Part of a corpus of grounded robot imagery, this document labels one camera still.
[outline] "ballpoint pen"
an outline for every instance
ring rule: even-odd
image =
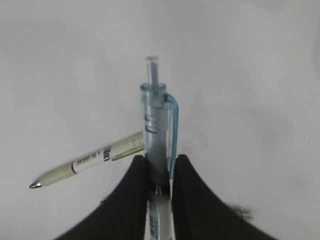
[[[178,104],[158,83],[158,57],[146,58],[148,83],[140,86],[144,113],[144,152],[148,162],[148,209],[151,240],[170,240],[170,178],[178,136]]]
[[[139,132],[123,141],[104,147],[94,153],[77,158],[72,162],[47,172],[34,181],[29,188],[35,189],[51,185],[69,178],[86,169],[89,169],[108,160],[118,160],[144,149],[144,134]]]

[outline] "light blue pen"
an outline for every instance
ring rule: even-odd
[[[159,58],[148,56],[148,83],[140,86],[144,113],[144,152],[148,162],[151,240],[170,240],[170,178],[174,176],[178,104],[158,82]]]

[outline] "pen clip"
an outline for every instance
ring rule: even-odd
[[[168,93],[164,94],[164,102],[168,109],[167,167],[170,178],[173,179],[177,154],[179,107],[176,99]]]

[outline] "white wall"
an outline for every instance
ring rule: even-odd
[[[0,238],[53,239],[130,158],[40,174],[142,129],[144,58],[179,103],[178,153],[280,240],[320,238],[320,2],[0,1]]]

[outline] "transparent pen barrel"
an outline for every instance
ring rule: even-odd
[[[141,87],[144,113],[144,152],[150,165],[150,180],[159,185],[169,183],[168,173],[168,109],[166,86],[156,89],[149,84]]]

